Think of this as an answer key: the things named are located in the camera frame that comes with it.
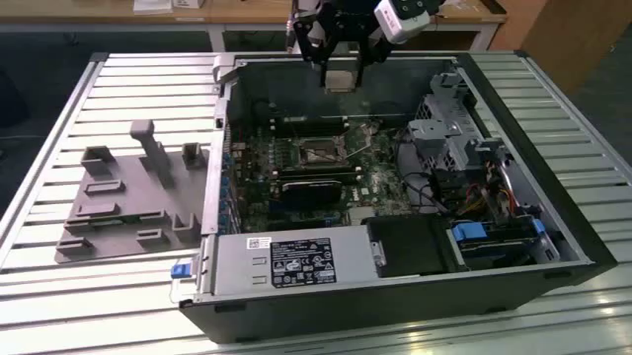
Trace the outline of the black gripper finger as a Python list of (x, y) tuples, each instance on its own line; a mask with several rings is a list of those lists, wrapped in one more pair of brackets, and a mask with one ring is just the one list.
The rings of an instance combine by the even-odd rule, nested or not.
[(328, 77), (328, 62), (343, 38), (341, 3), (295, 3), (295, 34), (305, 61), (320, 66), (320, 85)]
[(359, 42), (359, 87), (363, 84), (365, 68), (376, 63), (384, 63), (395, 45), (388, 41), (383, 31), (373, 31)]

